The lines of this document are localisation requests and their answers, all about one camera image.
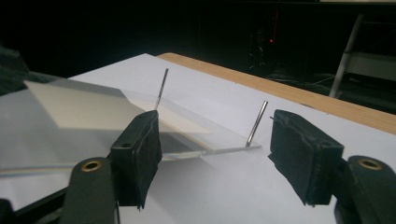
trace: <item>straight pin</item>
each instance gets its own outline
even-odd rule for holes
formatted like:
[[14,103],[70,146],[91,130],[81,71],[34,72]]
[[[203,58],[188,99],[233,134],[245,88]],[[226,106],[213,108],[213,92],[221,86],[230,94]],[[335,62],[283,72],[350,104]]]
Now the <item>straight pin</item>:
[[158,109],[158,105],[160,104],[160,101],[161,101],[161,96],[163,96],[163,86],[165,86],[165,80],[166,80],[166,77],[168,76],[168,71],[169,71],[169,69],[166,68],[165,75],[163,75],[163,84],[161,85],[160,94],[158,95],[157,103],[155,104],[154,110]]
[[262,120],[262,114],[264,113],[265,107],[267,107],[268,102],[264,101],[262,104],[262,109],[260,110],[259,116],[256,119],[256,122],[253,125],[253,129],[251,130],[250,136],[247,139],[247,145],[246,147],[250,147],[251,140],[253,139],[254,133],[257,130],[257,127],[259,126],[260,120]]

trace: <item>dark background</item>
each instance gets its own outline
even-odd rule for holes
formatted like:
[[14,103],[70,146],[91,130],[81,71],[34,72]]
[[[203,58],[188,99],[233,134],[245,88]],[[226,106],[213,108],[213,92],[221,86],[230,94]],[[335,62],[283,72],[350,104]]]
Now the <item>dark background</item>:
[[[232,2],[9,1],[2,7],[0,39],[18,50],[32,71],[58,77],[142,53],[174,52],[256,76],[283,69],[305,79],[335,73],[357,15]],[[366,18],[386,21],[389,15]],[[373,29],[378,36],[370,35]],[[389,29],[363,27],[357,49],[369,48]],[[395,49],[394,40],[369,49]]]

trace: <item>table surface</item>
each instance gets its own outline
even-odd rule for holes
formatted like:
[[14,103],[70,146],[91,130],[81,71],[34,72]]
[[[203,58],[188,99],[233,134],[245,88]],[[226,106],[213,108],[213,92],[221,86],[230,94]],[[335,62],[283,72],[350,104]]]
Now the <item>table surface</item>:
[[[265,100],[269,104],[253,139],[262,147],[160,162],[144,211],[122,207],[121,223],[334,223],[335,199],[326,206],[303,206],[268,159],[271,116],[277,109],[303,116],[343,144],[344,159],[364,155],[396,169],[394,134],[362,124],[369,116],[373,124],[387,124],[385,116],[394,116],[167,53],[139,55],[63,80],[70,85],[27,83],[28,90],[0,97],[0,171],[105,157],[133,118],[130,106],[140,106],[142,99],[154,107],[166,68],[170,72],[159,107],[162,121],[177,130],[186,126],[186,139],[200,146],[222,146],[242,136],[241,144],[232,143],[240,148]],[[212,125],[233,134],[219,141],[218,133],[209,129]],[[50,171],[0,178],[0,198],[19,209],[66,187],[69,175]]]
[[165,53],[157,57],[171,63],[177,63],[209,75],[242,84],[258,91],[267,92],[274,96],[293,101],[294,103],[307,105],[343,119],[349,119],[387,133],[396,134],[396,116],[389,113],[361,105],[355,105],[314,92],[300,90],[261,77],[254,77],[175,53]]

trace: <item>white sheet of paper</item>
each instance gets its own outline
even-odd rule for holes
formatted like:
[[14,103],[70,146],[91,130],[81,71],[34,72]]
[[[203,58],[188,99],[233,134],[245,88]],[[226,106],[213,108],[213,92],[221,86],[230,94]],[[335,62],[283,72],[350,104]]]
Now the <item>white sheet of paper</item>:
[[[131,92],[158,95],[166,68],[169,68],[169,73],[163,99],[247,138],[262,102],[268,101],[262,122],[253,139],[262,145],[262,148],[184,161],[162,161],[148,191],[145,209],[139,212],[134,207],[122,207],[120,216],[123,224],[335,223],[334,198],[330,205],[315,208],[303,206],[286,178],[267,158],[270,154],[272,131],[270,117],[276,109],[303,116],[343,144],[344,159],[352,155],[369,156],[387,163],[396,170],[394,134],[340,119],[147,54],[72,79],[121,89],[132,102]],[[5,110],[3,116],[13,116],[8,113]],[[57,141],[73,143],[73,140],[79,137],[78,133],[73,134],[74,138],[71,136],[70,139]],[[89,133],[84,137],[84,141],[87,142],[87,146],[98,147],[105,152],[109,147],[107,140],[117,134],[119,133],[109,136]],[[48,142],[42,143],[42,147],[44,144],[52,143],[52,139],[49,133],[49,139],[44,139]],[[28,155],[19,160],[35,161],[35,158],[29,158],[29,143],[27,140],[21,142],[22,152]],[[46,156],[69,155],[64,153]],[[67,178],[68,175],[57,174],[13,177],[8,181],[0,179],[0,184],[6,183],[2,185],[6,186],[5,188],[0,188],[0,197],[11,199],[14,208],[20,208],[56,189],[66,187]]]

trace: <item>wooden table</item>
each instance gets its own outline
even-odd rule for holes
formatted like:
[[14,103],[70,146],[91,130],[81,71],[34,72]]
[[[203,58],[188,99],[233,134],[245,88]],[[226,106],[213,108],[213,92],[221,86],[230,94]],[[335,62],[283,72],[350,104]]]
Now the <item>wooden table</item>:
[[165,53],[157,57],[171,63],[177,63],[197,71],[245,85],[258,91],[264,91],[301,105],[307,105],[343,119],[349,119],[387,133],[396,134],[396,116],[392,114],[361,105],[354,105],[311,91],[300,90],[261,77],[254,77],[175,53]]

